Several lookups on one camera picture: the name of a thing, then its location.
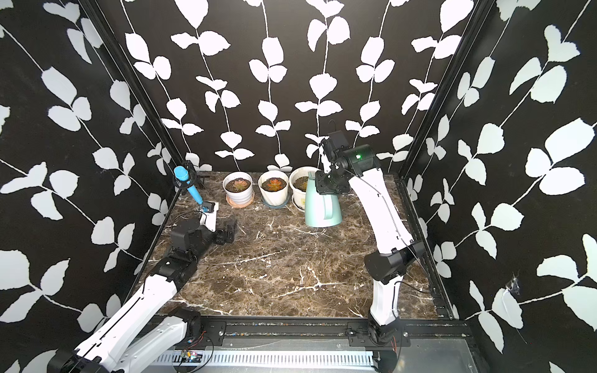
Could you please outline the mint green watering can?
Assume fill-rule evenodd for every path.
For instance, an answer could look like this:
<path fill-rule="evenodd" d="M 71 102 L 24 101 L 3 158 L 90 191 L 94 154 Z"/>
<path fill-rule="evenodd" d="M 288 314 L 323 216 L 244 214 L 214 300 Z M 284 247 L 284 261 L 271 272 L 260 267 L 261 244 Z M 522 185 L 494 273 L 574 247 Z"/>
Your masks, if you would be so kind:
<path fill-rule="evenodd" d="M 342 223 L 340 202 L 337 195 L 319 194 L 316 187 L 316 173 L 308 173 L 305 201 L 306 225 L 312 228 L 327 228 Z"/>

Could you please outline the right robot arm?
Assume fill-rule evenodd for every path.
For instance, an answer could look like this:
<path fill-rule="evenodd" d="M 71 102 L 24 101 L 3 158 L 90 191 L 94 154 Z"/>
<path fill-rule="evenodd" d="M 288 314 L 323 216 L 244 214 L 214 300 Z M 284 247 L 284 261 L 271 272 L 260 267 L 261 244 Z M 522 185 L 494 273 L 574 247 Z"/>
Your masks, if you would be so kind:
<path fill-rule="evenodd" d="M 373 303 L 368 316 L 368 335 L 376 345 L 401 338 L 398 300 L 408 267 L 425 253 L 423 242 L 409 233 L 386 188 L 381 164 L 370 145 L 351 147 L 332 135 L 322 143 L 331 162 L 328 173 L 315 174 L 319 194 L 354 191 L 373 228 L 377 250 L 366 255 L 365 268 L 374 280 Z"/>

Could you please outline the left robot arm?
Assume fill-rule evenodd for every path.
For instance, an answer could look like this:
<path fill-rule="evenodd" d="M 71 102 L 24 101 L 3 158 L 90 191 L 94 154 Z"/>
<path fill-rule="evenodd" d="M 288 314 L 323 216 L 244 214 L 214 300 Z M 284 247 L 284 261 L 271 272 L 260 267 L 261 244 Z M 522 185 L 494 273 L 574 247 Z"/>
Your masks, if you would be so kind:
<path fill-rule="evenodd" d="M 144 336 L 154 315 L 194 276 L 210 246 L 234 242 L 237 222 L 210 230 L 199 219 L 180 223 L 170 234 L 171 247 L 143 285 L 91 337 L 73 351 L 57 351 L 49 372 L 141 372 L 177 343 L 190 347 L 208 340 L 200 312 L 177 308 Z"/>

